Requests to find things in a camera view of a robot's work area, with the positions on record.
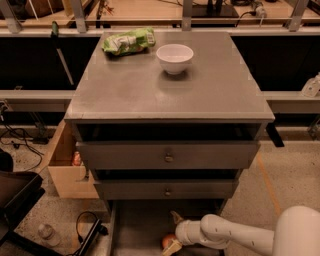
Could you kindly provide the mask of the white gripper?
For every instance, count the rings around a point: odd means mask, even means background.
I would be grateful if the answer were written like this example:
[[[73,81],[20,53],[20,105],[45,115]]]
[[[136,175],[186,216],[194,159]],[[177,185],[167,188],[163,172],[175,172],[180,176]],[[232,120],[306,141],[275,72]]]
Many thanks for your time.
[[[199,244],[201,241],[201,229],[199,221],[184,220],[176,211],[171,211],[173,222],[178,224],[175,229],[177,239],[164,240],[162,256],[172,256],[182,249],[182,245],[189,246]]]

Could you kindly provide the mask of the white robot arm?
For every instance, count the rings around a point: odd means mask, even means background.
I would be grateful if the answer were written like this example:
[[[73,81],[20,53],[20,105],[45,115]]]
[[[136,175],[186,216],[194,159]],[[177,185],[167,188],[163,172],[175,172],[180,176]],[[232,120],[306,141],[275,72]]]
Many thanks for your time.
[[[200,244],[225,249],[233,241],[262,256],[320,256],[320,213],[305,206],[283,211],[274,231],[230,222],[207,214],[198,221],[172,212],[176,228],[168,237],[162,256],[172,256],[183,246]]]

